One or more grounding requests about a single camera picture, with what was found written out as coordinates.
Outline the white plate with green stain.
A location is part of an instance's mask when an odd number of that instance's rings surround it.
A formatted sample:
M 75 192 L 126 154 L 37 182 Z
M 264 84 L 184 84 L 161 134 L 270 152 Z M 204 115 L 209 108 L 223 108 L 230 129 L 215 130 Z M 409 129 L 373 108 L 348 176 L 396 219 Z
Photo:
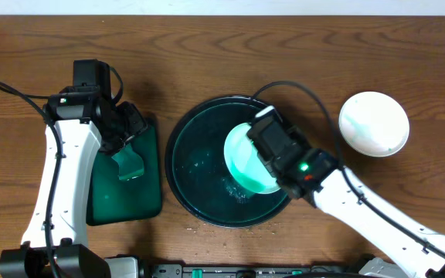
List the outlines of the white plate with green stain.
M 338 126 L 357 152 L 384 158 L 399 152 L 409 138 L 409 118 L 392 97 L 375 91 L 357 93 L 341 107 Z

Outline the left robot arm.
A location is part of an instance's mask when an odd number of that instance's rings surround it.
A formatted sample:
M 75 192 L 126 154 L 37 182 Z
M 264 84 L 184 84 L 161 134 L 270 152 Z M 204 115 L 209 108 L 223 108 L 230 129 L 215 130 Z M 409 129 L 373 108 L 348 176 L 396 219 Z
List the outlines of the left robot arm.
M 87 247 L 87 204 L 97 154 L 112 157 L 119 181 L 144 174 L 144 159 L 131 140 L 145 124 L 133 105 L 119 100 L 98 85 L 72 86 L 37 110 L 47 125 L 42 181 L 21 246 L 1 253 L 1 276 L 141 276 L 139 259 L 103 259 Z

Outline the green scouring sponge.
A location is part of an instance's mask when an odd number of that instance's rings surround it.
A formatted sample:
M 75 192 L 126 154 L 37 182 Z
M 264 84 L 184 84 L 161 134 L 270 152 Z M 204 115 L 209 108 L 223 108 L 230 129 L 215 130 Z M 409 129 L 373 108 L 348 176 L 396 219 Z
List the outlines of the green scouring sponge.
M 144 174 L 144 160 L 132 148 L 126 145 L 112 156 L 118 165 L 118 177 L 120 181 L 128 181 Z

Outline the mint plate front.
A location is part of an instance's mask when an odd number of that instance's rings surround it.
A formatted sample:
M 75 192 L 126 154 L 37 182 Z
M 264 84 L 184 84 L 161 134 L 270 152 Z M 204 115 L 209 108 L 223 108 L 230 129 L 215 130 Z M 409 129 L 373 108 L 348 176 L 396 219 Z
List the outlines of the mint plate front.
M 268 195 L 280 190 L 258 157 L 253 142 L 246 136 L 248 123 L 235 126 L 226 136 L 223 154 L 226 167 L 236 182 L 254 194 Z

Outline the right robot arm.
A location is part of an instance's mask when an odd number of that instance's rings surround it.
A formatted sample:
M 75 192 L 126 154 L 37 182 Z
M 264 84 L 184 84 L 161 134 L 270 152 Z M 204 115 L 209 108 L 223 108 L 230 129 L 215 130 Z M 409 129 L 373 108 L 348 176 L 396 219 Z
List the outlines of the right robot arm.
M 291 198 L 302 198 L 350 226 L 407 276 L 445 277 L 445 235 L 374 193 L 340 159 L 310 147 L 298 128 L 277 116 L 258 116 L 247 136 Z

